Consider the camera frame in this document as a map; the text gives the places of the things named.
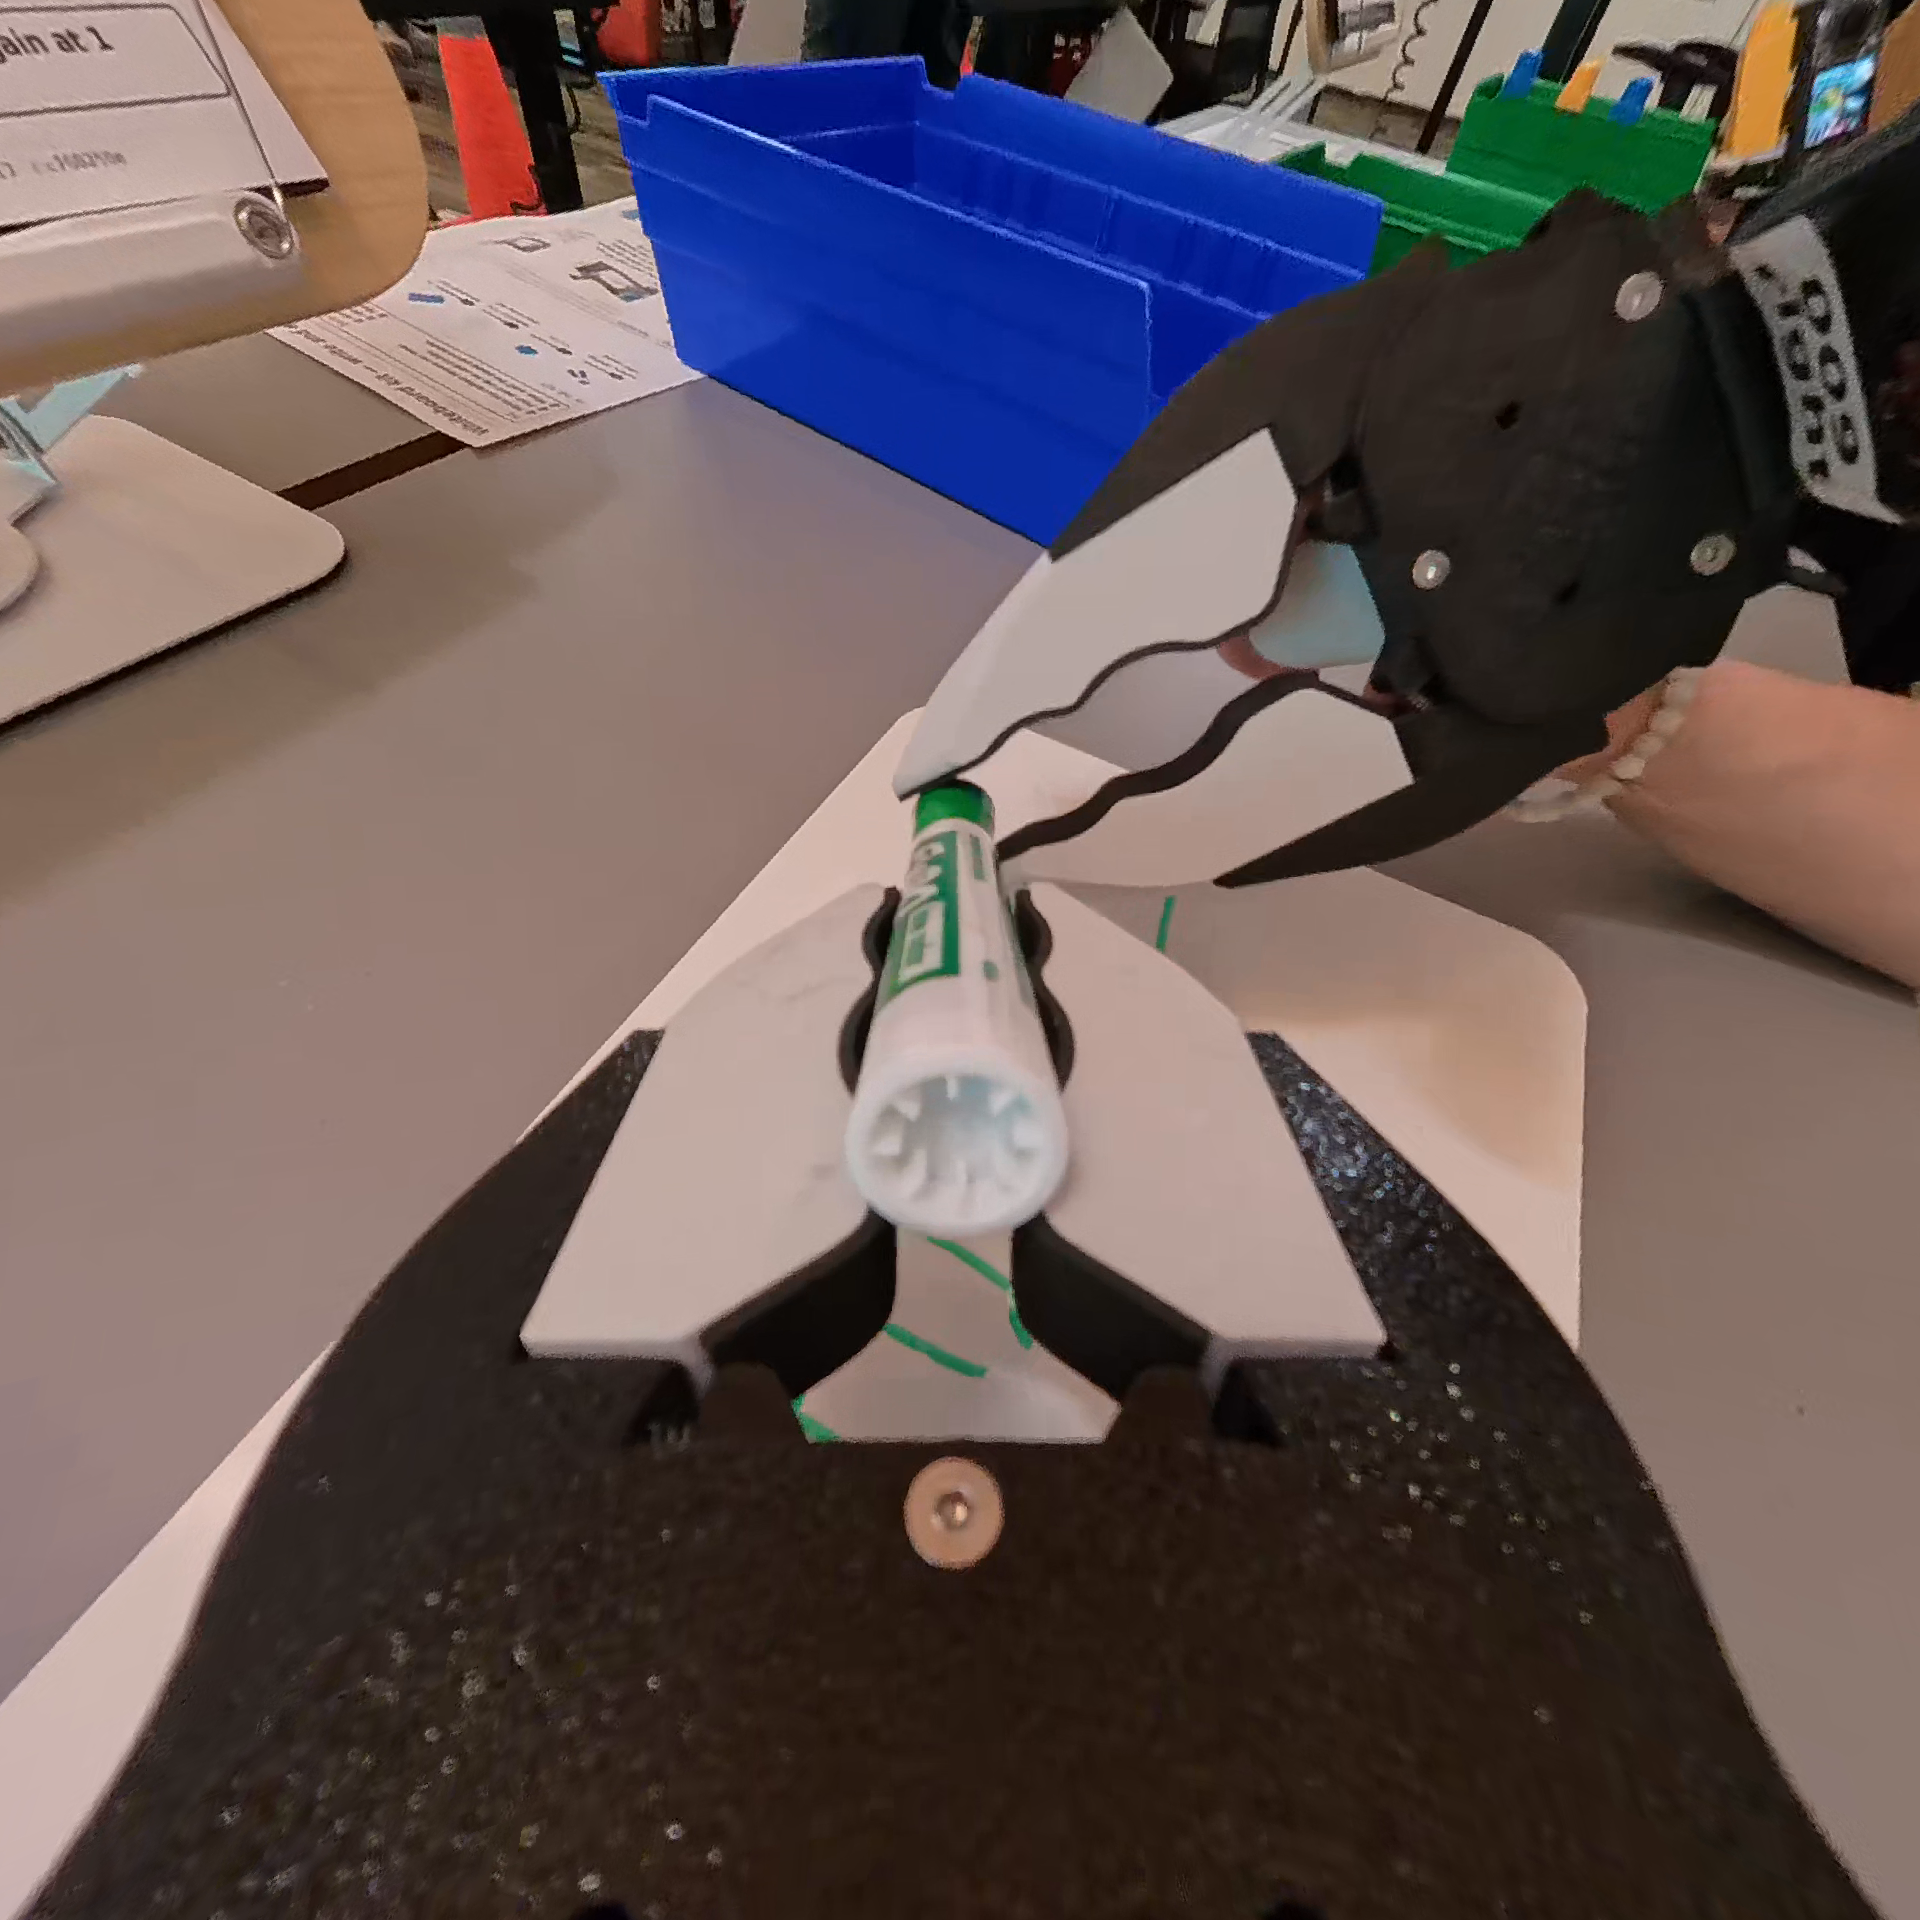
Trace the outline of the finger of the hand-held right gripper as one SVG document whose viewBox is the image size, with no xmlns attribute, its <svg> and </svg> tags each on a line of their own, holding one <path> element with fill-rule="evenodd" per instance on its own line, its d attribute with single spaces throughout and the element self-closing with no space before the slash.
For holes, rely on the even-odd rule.
<svg viewBox="0 0 1920 1920">
<path fill-rule="evenodd" d="M 1185 888 L 1223 879 L 1414 782 L 1398 724 L 1315 676 L 1232 697 L 1176 758 L 1118 775 L 1000 841 L 1016 881 Z"/>
<path fill-rule="evenodd" d="M 1073 550 L 1039 556 L 924 704 L 896 795 L 962 777 L 1131 660 L 1250 630 L 1283 597 L 1299 508 L 1259 427 Z"/>
</svg>

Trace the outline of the printed instruction sheet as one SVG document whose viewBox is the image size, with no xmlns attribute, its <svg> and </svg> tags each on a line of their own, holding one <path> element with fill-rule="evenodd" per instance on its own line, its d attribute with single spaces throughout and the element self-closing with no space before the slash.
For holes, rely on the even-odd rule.
<svg viewBox="0 0 1920 1920">
<path fill-rule="evenodd" d="M 385 294 L 273 335 L 468 448 L 699 380 L 636 199 L 439 227 Z"/>
</svg>

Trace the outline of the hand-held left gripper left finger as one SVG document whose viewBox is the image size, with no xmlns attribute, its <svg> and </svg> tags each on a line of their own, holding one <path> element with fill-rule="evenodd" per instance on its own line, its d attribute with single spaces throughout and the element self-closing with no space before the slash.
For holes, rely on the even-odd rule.
<svg viewBox="0 0 1920 1920">
<path fill-rule="evenodd" d="M 519 1343 L 663 1359 L 704 1395 L 760 1365 L 801 1396 L 896 1303 L 896 1230 L 846 1169 L 843 1033 L 873 988 L 857 885 L 735 959 L 668 1021 Z"/>
</svg>

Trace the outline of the green plastic bin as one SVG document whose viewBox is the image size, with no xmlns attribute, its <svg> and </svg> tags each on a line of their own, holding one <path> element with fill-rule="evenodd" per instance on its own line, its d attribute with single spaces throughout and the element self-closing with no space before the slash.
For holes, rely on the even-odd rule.
<svg viewBox="0 0 1920 1920">
<path fill-rule="evenodd" d="M 1513 249 L 1580 189 L 1647 214 L 1694 195 L 1716 141 L 1710 116 L 1650 104 L 1647 79 L 1619 100 L 1594 93 L 1574 109 L 1559 96 L 1562 86 L 1543 79 L 1528 88 L 1503 78 L 1476 85 L 1439 171 L 1377 151 L 1331 153 L 1326 141 L 1287 153 L 1283 165 L 1382 201 L 1371 275 L 1432 238 L 1455 265 Z"/>
</svg>

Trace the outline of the white paper sign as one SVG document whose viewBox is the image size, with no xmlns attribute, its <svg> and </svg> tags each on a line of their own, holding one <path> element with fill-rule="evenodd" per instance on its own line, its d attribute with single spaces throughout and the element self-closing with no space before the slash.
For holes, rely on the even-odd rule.
<svg viewBox="0 0 1920 1920">
<path fill-rule="evenodd" d="M 320 155 L 217 4 L 2 4 L 2 228 L 313 195 Z"/>
</svg>

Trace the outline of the wooden sign stand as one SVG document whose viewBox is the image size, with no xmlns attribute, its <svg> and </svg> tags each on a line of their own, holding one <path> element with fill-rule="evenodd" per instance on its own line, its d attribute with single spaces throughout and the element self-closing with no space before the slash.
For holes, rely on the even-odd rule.
<svg viewBox="0 0 1920 1920">
<path fill-rule="evenodd" d="M 362 4 L 217 4 L 327 188 L 2 228 L 2 723 L 233 625 L 346 560 L 319 513 L 98 407 L 171 352 L 387 293 L 425 240 L 414 118 Z"/>
</svg>

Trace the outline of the green dry-erase marker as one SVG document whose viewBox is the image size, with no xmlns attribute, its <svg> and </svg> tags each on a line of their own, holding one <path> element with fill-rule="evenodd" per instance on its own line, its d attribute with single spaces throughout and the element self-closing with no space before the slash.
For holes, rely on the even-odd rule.
<svg viewBox="0 0 1920 1920">
<path fill-rule="evenodd" d="M 966 1239 L 1039 1215 L 1067 1158 L 1064 1077 L 998 843 L 911 833 L 857 1048 L 854 1185 L 902 1230 Z"/>
</svg>

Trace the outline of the small device with screen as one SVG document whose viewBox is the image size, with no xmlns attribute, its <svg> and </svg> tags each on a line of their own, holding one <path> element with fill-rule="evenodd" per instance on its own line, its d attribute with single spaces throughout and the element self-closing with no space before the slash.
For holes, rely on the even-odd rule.
<svg viewBox="0 0 1920 1920">
<path fill-rule="evenodd" d="M 1788 96 L 1790 155 L 1822 153 L 1866 132 L 1888 3 L 1806 3 L 1794 7 L 1794 67 Z"/>
</svg>

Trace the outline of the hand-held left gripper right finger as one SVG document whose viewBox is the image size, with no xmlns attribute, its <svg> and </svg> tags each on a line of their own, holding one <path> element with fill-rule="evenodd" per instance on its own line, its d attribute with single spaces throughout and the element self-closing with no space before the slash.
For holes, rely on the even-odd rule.
<svg viewBox="0 0 1920 1920">
<path fill-rule="evenodd" d="M 1111 1400 L 1160 1368 L 1371 1359 L 1383 1319 L 1238 1014 L 1057 885 L 1044 1005 L 1073 1036 L 1067 1169 L 1012 1232 L 1026 1332 Z"/>
</svg>

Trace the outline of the blue plastic bin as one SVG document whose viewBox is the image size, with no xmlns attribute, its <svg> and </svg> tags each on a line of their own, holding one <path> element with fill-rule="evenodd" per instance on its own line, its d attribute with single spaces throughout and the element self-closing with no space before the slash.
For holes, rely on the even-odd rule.
<svg viewBox="0 0 1920 1920">
<path fill-rule="evenodd" d="M 1368 279 L 1385 214 L 914 56 L 606 92 L 680 358 L 1039 544 L 1196 369 Z"/>
</svg>

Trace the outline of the person's right forearm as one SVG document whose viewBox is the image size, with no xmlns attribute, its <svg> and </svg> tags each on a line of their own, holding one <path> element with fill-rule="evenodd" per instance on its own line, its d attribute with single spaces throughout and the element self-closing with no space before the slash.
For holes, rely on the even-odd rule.
<svg viewBox="0 0 1920 1920">
<path fill-rule="evenodd" d="M 1714 660 L 1610 712 L 1610 808 L 1698 878 L 1918 988 L 1918 705 Z"/>
</svg>

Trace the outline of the white whiteboard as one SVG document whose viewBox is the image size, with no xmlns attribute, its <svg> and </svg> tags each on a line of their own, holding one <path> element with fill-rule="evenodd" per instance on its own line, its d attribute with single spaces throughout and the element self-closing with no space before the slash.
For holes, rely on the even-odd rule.
<svg viewBox="0 0 1920 1920">
<path fill-rule="evenodd" d="M 1403 1156 L 1424 1164 L 1547 1310 L 1580 1319 L 1588 1003 L 1545 943 L 1374 870 L 1284 886 L 1118 895 L 1106 911 L 1240 1021 L 1273 1033 Z M 1089 1441 L 1113 1407 L 990 1317 L 1001 1244 L 911 1253 L 906 1327 L 817 1388 L 810 1437 Z M 20 1915 L 104 1801 L 161 1695 L 268 1452 L 319 1379 L 312 1359 L 200 1491 L 11 1688 L 2 1710 L 4 1915 Z"/>
</svg>

